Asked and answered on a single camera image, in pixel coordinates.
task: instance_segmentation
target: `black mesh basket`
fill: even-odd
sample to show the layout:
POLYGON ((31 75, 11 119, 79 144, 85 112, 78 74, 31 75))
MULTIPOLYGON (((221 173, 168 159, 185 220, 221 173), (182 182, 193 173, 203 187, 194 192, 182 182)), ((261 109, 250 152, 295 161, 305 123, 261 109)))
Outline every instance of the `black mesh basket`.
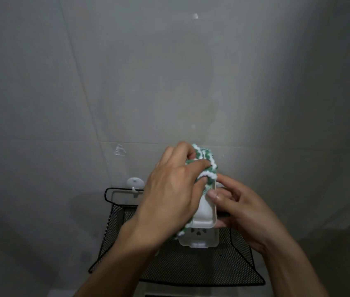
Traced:
MULTIPOLYGON (((88 270, 92 273, 112 247, 121 226, 135 213, 137 205, 112 203, 108 224, 98 259, 88 270)), ((210 248, 190 248, 168 239, 141 275, 140 281, 177 286, 215 287, 264 285, 255 269, 252 251, 235 230, 219 230, 219 245, 210 248)))

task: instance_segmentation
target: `hand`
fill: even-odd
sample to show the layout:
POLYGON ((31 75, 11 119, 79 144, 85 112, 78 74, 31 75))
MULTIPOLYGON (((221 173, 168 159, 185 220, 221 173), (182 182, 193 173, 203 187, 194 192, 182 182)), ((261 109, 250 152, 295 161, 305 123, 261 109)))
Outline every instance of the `hand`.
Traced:
POLYGON ((226 189, 210 190, 208 196, 218 210, 227 211, 230 217, 219 218, 215 227, 237 229, 262 255, 266 255, 270 248, 286 248, 288 243, 293 242, 285 226, 252 189, 222 174, 218 174, 217 182, 226 189))
POLYGON ((195 180, 211 163, 199 159, 185 165, 186 159, 194 158, 196 152, 186 142, 165 150, 148 178, 137 212, 124 224, 139 241, 159 246, 196 213, 207 178, 195 180))

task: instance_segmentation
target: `right hand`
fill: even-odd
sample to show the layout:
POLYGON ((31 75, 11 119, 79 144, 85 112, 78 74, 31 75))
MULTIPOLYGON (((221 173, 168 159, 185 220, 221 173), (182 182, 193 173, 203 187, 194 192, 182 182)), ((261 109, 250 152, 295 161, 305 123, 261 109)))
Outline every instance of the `right hand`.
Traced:
POLYGON ((218 218, 215 227, 236 229, 263 256, 272 248, 286 248, 294 242, 279 218, 251 188, 222 174, 218 174, 217 182, 226 188, 210 190, 208 197, 230 217, 218 218))

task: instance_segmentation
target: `white stain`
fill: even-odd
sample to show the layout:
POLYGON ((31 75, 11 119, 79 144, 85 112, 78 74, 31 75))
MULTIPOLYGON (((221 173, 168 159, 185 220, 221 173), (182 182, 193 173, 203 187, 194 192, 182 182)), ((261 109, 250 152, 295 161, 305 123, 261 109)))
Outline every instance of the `white stain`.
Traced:
POLYGON ((113 154, 118 156, 125 156, 126 153, 127 151, 124 149, 123 145, 118 144, 113 154))

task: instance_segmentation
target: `crocheted fabric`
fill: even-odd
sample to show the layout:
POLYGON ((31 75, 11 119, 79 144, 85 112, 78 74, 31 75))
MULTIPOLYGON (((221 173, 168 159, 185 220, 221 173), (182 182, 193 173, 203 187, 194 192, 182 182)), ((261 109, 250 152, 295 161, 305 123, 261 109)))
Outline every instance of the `crocheted fabric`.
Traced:
MULTIPOLYGON (((186 159, 186 164, 190 164, 195 160, 198 159, 207 159, 211 162, 211 166, 206 168, 201 172, 200 175, 198 175, 196 182, 201 179, 201 177, 206 176, 208 178, 207 184, 205 185, 204 192, 202 193, 202 197, 209 191, 212 190, 214 182, 217 180, 217 164, 215 164, 215 160, 213 159, 212 151, 207 148, 198 147, 196 144, 192 145, 194 150, 196 151, 196 158, 195 159, 186 159)), ((184 231, 189 228, 192 224, 193 218, 180 230, 177 232, 175 239, 178 239, 180 236, 184 235, 184 231)))

